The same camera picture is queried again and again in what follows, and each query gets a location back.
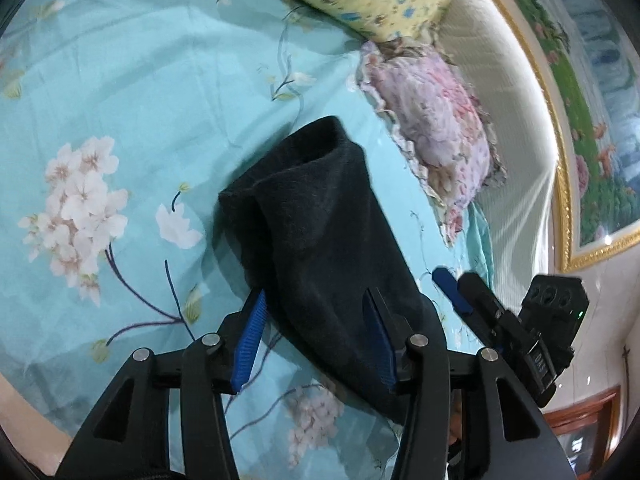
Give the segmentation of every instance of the painting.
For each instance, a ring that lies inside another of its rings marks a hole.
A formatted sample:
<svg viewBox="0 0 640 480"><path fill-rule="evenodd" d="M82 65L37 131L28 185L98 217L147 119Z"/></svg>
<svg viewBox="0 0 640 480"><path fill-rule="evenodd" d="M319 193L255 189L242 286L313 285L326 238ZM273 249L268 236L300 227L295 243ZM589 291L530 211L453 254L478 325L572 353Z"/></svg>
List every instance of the painting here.
<svg viewBox="0 0 640 480"><path fill-rule="evenodd" d="M575 270L640 241L640 57L603 0L510 6L558 87L559 267Z"/></svg>

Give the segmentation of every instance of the pink floral pillow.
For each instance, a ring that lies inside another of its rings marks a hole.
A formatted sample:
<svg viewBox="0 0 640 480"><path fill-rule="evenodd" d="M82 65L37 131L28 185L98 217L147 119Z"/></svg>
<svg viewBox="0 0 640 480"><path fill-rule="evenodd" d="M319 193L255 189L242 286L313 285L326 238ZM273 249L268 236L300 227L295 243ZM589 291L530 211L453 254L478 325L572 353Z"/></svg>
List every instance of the pink floral pillow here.
<svg viewBox="0 0 640 480"><path fill-rule="evenodd" d="M451 67L429 46L383 56L364 46L363 90L389 115L392 136L434 199L448 245L462 231L462 213L494 166L474 101Z"/></svg>

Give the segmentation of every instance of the white fabric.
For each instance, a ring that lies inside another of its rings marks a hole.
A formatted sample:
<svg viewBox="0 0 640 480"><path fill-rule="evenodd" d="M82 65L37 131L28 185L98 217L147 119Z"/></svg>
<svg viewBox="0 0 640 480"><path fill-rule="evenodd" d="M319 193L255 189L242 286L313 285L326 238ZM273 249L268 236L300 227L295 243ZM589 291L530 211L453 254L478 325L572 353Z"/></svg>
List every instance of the white fabric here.
<svg viewBox="0 0 640 480"><path fill-rule="evenodd" d="M453 0L440 43L476 86L509 173L478 196L489 222L495 292L519 307L531 279L548 272L548 218L558 162L556 136L526 54L492 0Z"/></svg>

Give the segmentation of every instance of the folded black garment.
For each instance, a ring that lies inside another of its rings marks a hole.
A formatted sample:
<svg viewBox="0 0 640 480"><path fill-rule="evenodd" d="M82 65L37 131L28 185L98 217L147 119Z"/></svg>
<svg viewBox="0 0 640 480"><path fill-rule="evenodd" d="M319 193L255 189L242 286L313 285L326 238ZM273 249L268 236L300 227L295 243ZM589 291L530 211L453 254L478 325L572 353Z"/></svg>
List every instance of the folded black garment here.
<svg viewBox="0 0 640 480"><path fill-rule="evenodd" d="M283 334L378 412L404 422L406 399L390 394L370 365L364 290L379 288L392 312L434 342L444 332L373 194L364 152L339 120L284 139L220 193L220 205L248 281L266 290Z"/></svg>

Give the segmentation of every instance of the metal bolt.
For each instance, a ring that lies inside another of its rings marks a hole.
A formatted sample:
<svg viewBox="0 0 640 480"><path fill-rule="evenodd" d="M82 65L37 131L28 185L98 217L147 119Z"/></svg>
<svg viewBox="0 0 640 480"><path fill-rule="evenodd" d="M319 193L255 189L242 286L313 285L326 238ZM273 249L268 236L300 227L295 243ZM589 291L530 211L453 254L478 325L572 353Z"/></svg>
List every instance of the metal bolt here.
<svg viewBox="0 0 640 480"><path fill-rule="evenodd" d="M482 359L489 361L490 363L498 360L498 352L493 348L483 348L480 355L482 356Z"/></svg>
<svg viewBox="0 0 640 480"><path fill-rule="evenodd" d="M429 344L429 338L422 334L413 334L409 341L414 346L427 346Z"/></svg>
<svg viewBox="0 0 640 480"><path fill-rule="evenodd" d="M149 351L149 348L138 348L135 352L133 352L133 359L134 361L142 362L149 359L150 355L151 352Z"/></svg>
<svg viewBox="0 0 640 480"><path fill-rule="evenodd" d="M204 346L215 346L220 343L220 336L215 332L210 332L202 336L201 341Z"/></svg>

